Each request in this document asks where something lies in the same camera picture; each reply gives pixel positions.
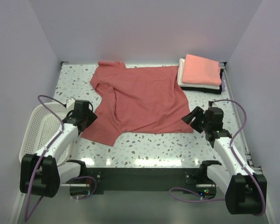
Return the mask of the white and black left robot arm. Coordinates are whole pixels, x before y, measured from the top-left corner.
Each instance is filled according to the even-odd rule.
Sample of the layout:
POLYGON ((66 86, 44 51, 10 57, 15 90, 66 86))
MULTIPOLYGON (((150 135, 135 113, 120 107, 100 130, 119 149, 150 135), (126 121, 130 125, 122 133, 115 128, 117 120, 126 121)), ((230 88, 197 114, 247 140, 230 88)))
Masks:
POLYGON ((81 176, 85 163, 66 158, 72 143, 96 119, 88 100, 69 98, 37 106, 20 150, 20 191, 52 198, 60 185, 81 176))

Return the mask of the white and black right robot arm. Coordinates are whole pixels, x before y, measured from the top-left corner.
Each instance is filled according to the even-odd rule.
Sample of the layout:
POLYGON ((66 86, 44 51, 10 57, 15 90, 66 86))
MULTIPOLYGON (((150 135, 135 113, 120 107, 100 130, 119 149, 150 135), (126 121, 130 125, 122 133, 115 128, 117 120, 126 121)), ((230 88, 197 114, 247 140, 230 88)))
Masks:
POLYGON ((224 193, 227 210, 233 214, 263 215, 266 210, 267 181, 257 174, 233 144, 233 137, 223 128, 224 112, 217 107, 206 111, 196 107, 182 121, 195 131, 205 133, 210 146, 222 161, 203 161, 200 173, 224 193))

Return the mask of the red t-shirt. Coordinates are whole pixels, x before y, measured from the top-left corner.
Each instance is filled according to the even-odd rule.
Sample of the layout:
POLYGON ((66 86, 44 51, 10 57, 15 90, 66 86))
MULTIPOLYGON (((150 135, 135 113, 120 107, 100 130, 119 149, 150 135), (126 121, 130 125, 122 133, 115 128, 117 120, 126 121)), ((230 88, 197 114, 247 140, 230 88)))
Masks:
POLYGON ((113 146, 123 133, 193 133, 182 121, 190 110, 177 74, 178 66, 127 68, 123 62, 98 62, 90 84, 101 102, 82 138, 113 146))

